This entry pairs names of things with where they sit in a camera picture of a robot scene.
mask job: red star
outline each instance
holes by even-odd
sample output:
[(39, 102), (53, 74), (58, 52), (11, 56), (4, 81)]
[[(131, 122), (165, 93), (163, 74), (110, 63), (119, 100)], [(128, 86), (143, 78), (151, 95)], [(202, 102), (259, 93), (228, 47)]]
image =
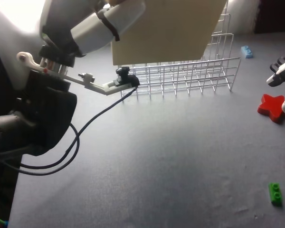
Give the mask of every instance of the red star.
[(257, 112), (262, 115), (268, 115), (273, 122), (278, 123), (284, 114), (282, 110), (284, 101), (285, 98), (283, 96), (272, 97), (264, 94), (262, 104), (258, 107)]

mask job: wire grid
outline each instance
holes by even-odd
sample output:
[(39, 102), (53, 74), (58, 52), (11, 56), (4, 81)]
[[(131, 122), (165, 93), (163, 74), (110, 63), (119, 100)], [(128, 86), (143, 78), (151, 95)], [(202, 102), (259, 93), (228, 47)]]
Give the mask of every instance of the wire grid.
[(203, 93), (205, 88), (212, 87), (215, 92), (218, 86), (227, 86), (231, 91), (241, 59), (230, 58), (233, 34), (228, 33), (227, 6), (228, 2), (201, 59), (131, 65), (130, 74), (135, 74), (141, 82), (136, 95), (149, 93), (151, 96), (158, 92), (164, 96), (166, 91), (174, 91), (177, 96), (180, 90), (187, 90), (190, 95), (192, 89), (200, 89)]

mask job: cardboard sheet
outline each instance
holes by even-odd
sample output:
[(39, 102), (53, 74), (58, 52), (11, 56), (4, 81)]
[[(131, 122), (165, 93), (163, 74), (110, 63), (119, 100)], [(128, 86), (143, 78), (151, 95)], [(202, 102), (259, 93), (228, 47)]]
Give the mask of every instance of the cardboard sheet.
[(144, 15), (112, 43), (114, 65), (200, 59), (226, 0), (146, 0)]

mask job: blue toy brick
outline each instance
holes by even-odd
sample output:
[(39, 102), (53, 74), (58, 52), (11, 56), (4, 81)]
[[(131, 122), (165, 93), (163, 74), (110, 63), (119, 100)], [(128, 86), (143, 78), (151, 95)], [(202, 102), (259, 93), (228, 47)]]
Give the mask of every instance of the blue toy brick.
[(241, 47), (241, 50), (245, 58), (253, 58), (252, 51), (249, 49), (248, 46)]

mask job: gray table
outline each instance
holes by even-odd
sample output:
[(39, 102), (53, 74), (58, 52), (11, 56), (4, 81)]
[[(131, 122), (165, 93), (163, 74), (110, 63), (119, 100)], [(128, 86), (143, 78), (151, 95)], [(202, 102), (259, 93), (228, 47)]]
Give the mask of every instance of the gray table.
[[(267, 228), (285, 227), (285, 121), (257, 113), (270, 88), (269, 65), (285, 53), (285, 33), (235, 37), (233, 57), (249, 45), (230, 93), (166, 93), (130, 97), (101, 116), (81, 137), (78, 156), (48, 177), (19, 175), (10, 228)], [(93, 72), (99, 83), (115, 77), (110, 48), (76, 62), (70, 75)], [(105, 97), (72, 85), (80, 129), (119, 94)], [(56, 161), (73, 140), (67, 132), (48, 154), (26, 164)], [(279, 182), (283, 209), (269, 200)]]

